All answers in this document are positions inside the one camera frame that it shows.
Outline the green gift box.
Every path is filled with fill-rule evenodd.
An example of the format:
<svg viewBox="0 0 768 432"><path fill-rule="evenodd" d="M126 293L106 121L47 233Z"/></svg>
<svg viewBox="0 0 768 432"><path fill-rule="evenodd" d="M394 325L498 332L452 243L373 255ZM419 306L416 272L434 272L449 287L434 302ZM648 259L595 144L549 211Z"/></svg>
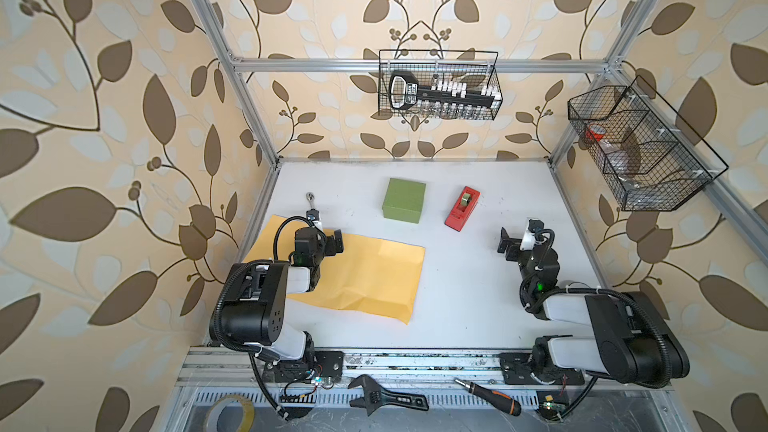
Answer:
<svg viewBox="0 0 768 432"><path fill-rule="evenodd" d="M418 224L424 204L426 184L391 178L382 204L387 219Z"/></svg>

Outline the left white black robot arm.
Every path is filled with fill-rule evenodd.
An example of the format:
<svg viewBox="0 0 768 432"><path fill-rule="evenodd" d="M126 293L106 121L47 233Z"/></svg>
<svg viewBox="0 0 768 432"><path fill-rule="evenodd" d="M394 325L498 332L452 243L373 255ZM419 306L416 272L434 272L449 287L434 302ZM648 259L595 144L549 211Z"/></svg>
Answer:
<svg viewBox="0 0 768 432"><path fill-rule="evenodd" d="M339 230L328 235L321 229L319 211L285 219L277 229L273 245L292 222L303 226L294 233L294 250L288 259L275 257L231 267L214 306L209 325L213 342L250 354L275 367L299 372L317 367L311 335L286 324L287 296L312 292L320 278L320 265L327 257L344 251Z"/></svg>

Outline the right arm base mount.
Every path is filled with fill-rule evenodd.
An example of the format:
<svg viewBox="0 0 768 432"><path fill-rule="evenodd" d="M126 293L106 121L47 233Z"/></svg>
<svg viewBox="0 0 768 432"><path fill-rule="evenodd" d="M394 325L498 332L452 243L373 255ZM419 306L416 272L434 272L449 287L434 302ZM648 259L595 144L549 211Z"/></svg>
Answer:
<svg viewBox="0 0 768 432"><path fill-rule="evenodd" d="M502 352L499 363L506 385L580 386L584 374L577 369L557 366L549 353L549 342L560 335L535 340L530 350Z"/></svg>

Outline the yellow orange wrapping paper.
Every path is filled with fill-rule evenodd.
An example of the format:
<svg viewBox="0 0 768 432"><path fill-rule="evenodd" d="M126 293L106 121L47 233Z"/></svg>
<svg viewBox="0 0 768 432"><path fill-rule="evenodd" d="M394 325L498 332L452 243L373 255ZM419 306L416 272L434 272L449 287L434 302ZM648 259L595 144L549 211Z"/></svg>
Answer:
<svg viewBox="0 0 768 432"><path fill-rule="evenodd" d="M394 241L344 234L344 251L326 258L315 290L289 299L339 311L411 320L425 249Z"/></svg>

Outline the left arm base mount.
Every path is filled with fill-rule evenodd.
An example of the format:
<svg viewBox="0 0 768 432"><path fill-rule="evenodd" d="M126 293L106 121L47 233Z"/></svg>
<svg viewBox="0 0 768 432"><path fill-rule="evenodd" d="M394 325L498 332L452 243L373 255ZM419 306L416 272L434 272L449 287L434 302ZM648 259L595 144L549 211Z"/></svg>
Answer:
<svg viewBox="0 0 768 432"><path fill-rule="evenodd" d="M300 360L267 363L263 376L267 382L279 384L299 381L330 386L341 381L344 358L345 354L337 350L307 352Z"/></svg>

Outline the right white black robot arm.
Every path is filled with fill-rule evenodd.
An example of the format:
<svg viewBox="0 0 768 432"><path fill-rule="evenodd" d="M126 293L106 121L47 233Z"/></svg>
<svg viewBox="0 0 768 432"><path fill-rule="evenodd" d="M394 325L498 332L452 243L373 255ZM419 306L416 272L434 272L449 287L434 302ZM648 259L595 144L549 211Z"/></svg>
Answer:
<svg viewBox="0 0 768 432"><path fill-rule="evenodd" d="M666 387L691 369L687 352L644 292L559 283L555 234L539 220L522 237L500 232L497 251L517 264L523 310L549 322L582 326L584 336L536 338L527 355L500 357L508 384L581 385L587 375L645 388Z"/></svg>

